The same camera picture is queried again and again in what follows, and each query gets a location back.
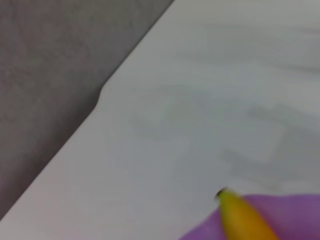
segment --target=white surface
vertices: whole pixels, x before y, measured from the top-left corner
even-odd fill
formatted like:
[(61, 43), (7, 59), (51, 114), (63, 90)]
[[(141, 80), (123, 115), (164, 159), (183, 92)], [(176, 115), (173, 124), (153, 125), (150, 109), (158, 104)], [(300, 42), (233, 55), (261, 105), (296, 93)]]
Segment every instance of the white surface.
[(0, 223), (4, 240), (177, 240), (241, 192), (319, 192), (320, 3), (176, 0)]

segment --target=purple object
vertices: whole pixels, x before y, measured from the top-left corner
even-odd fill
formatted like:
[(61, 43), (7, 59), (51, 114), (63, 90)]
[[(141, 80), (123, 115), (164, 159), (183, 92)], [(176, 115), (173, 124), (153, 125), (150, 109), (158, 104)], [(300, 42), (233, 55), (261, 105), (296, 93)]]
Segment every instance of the purple object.
[[(280, 240), (320, 240), (320, 194), (245, 198), (258, 209)], [(219, 209), (180, 240), (227, 240)]]

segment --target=yellow object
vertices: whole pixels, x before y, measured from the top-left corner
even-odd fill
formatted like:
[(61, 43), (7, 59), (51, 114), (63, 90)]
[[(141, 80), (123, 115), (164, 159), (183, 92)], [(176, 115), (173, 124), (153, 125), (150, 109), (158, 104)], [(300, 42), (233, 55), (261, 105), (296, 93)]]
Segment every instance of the yellow object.
[(260, 213), (241, 196), (228, 189), (222, 189), (216, 196), (228, 240), (280, 240)]

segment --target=white table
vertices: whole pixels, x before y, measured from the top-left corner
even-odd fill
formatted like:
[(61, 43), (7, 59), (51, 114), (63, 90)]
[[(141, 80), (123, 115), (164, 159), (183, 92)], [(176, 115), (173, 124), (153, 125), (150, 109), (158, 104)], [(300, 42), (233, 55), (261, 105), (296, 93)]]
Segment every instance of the white table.
[(240, 192), (320, 192), (320, 3), (176, 0), (0, 223), (3, 240), (177, 240)]

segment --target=gray fabric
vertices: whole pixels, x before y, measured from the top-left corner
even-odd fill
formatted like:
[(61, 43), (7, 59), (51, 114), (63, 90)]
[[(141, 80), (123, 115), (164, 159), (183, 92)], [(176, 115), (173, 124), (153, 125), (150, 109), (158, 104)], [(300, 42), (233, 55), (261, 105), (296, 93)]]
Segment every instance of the gray fabric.
[(0, 217), (171, 1), (0, 1)]

